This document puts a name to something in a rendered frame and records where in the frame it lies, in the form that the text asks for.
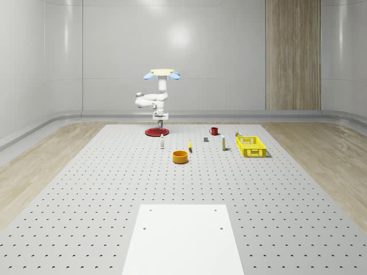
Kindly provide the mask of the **yellow bowl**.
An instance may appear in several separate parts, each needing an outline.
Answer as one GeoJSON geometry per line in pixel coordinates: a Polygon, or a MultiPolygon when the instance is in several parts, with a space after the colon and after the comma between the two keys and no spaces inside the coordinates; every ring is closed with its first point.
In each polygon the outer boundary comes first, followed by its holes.
{"type": "Polygon", "coordinates": [[[188,162],[188,153],[186,151],[174,151],[173,162],[178,164],[184,164],[188,162]]]}

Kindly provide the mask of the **white board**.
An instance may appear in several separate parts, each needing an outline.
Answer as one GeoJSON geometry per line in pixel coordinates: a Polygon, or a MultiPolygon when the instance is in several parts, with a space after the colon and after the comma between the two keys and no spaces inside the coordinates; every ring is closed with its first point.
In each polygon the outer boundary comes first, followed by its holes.
{"type": "Polygon", "coordinates": [[[226,205],[141,205],[122,275],[244,275],[226,205]]]}

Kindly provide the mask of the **red plate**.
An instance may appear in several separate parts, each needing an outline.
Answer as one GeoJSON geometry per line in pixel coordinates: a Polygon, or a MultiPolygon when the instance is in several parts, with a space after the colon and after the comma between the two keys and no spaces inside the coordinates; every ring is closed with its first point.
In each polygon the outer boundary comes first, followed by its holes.
{"type": "Polygon", "coordinates": [[[166,128],[150,128],[145,130],[145,134],[152,137],[160,137],[169,134],[169,130],[166,128]]]}

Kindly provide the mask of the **yellow basket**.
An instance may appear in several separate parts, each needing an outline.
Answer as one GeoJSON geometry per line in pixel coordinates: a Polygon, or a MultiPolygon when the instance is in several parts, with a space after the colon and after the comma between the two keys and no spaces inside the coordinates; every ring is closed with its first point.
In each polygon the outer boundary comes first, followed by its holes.
{"type": "Polygon", "coordinates": [[[266,147],[256,136],[237,136],[236,145],[243,157],[266,157],[266,147]]]}

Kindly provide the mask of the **drone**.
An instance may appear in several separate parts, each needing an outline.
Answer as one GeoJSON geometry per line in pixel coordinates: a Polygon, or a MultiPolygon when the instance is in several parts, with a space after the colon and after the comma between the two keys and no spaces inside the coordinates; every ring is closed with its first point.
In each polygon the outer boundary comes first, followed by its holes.
{"type": "Polygon", "coordinates": [[[176,72],[174,69],[151,69],[144,77],[144,80],[151,79],[154,76],[169,76],[172,79],[178,80],[180,78],[180,74],[176,72]]]}

